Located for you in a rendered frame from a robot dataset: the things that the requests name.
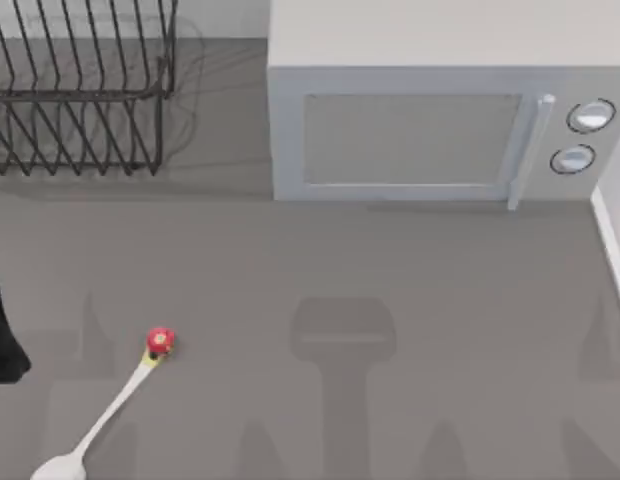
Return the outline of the microwave door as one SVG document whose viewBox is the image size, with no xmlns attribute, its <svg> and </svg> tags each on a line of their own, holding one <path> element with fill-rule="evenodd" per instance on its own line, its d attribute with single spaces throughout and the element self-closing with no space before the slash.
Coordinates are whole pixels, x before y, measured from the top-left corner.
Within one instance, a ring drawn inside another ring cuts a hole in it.
<svg viewBox="0 0 620 480">
<path fill-rule="evenodd" d="M 282 201 L 503 201 L 538 108 L 464 72 L 270 68 L 274 196 Z"/>
</svg>

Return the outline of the pale microwave oven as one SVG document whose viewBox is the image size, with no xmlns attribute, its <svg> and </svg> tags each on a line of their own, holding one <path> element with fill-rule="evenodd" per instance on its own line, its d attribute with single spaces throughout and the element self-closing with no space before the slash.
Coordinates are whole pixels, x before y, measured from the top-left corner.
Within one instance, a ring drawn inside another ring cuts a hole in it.
<svg viewBox="0 0 620 480">
<path fill-rule="evenodd" d="M 586 201 L 620 139 L 620 0 L 271 0 L 270 68 L 464 72 L 556 97 L 522 201 Z M 577 104 L 606 99 L 615 118 L 581 135 Z M 549 165 L 585 144 L 596 160 L 575 175 Z"/>
</svg>

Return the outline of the white spoon with red figure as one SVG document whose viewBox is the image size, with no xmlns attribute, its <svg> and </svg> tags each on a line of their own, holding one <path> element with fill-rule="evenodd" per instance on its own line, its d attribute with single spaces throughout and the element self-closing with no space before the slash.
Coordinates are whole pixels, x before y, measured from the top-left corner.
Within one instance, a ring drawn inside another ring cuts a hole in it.
<svg viewBox="0 0 620 480">
<path fill-rule="evenodd" d="M 87 480 L 84 460 L 92 443 L 149 375 L 172 353 L 176 338 L 171 328 L 159 326 L 150 329 L 139 364 L 104 412 L 71 451 L 44 462 L 29 480 Z"/>
</svg>

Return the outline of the microwave knob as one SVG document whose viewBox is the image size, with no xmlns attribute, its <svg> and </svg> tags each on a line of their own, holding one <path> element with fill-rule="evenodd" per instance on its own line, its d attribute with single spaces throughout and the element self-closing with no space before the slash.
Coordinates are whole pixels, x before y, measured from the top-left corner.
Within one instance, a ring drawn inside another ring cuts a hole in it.
<svg viewBox="0 0 620 480">
<path fill-rule="evenodd" d="M 616 116 L 616 107 L 606 99 L 575 105 L 567 116 L 567 126 L 581 135 L 604 129 Z"/>
<path fill-rule="evenodd" d="M 589 145 L 579 144 L 556 151 L 549 165 L 558 175 L 575 175 L 587 170 L 595 160 L 595 150 Z"/>
</svg>

